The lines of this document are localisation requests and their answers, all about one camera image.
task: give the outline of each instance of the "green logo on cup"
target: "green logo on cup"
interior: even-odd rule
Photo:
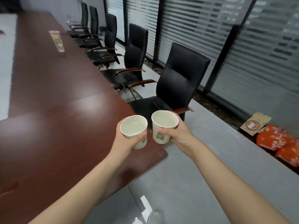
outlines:
[[[164,140],[165,135],[157,132],[156,138],[159,138],[160,140]]]

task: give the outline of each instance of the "orange bag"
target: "orange bag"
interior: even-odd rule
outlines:
[[[294,167],[299,166],[299,139],[292,139],[289,143],[279,149],[276,155]]]
[[[256,137],[256,144],[273,151],[278,150],[292,138],[282,128],[269,124]]]

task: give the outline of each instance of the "person's left hand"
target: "person's left hand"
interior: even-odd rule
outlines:
[[[147,132],[142,132],[140,134],[137,134],[136,136],[132,137],[131,139],[126,138],[121,133],[121,123],[126,119],[122,119],[116,126],[116,136],[111,148],[111,151],[109,153],[109,157],[112,157],[114,162],[117,161],[119,164],[121,164],[125,159],[128,157],[130,152],[132,151],[133,147],[140,141],[142,141],[146,135]]]

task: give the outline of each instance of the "paper cup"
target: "paper cup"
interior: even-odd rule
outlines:
[[[130,116],[121,123],[121,132],[126,138],[132,138],[147,130],[147,120],[143,116]],[[143,148],[147,144],[147,137],[135,145],[135,149]]]
[[[64,47],[63,47],[63,43],[61,40],[60,31],[49,31],[49,33],[50,33],[58,51],[64,52]]]
[[[152,138],[158,144],[166,144],[169,142],[170,136],[161,134],[159,132],[160,127],[164,128],[176,128],[179,123],[178,117],[170,112],[159,110],[152,114]]]

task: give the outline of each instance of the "person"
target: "person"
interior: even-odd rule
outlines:
[[[179,125],[176,129],[160,128],[159,132],[170,135],[170,140],[194,162],[231,223],[290,223],[194,136],[179,116],[178,118]],[[146,132],[143,132],[127,139],[120,131],[123,120],[117,124],[116,136],[108,156],[30,224],[76,224],[84,221],[114,172],[129,156],[133,147],[146,136]]]

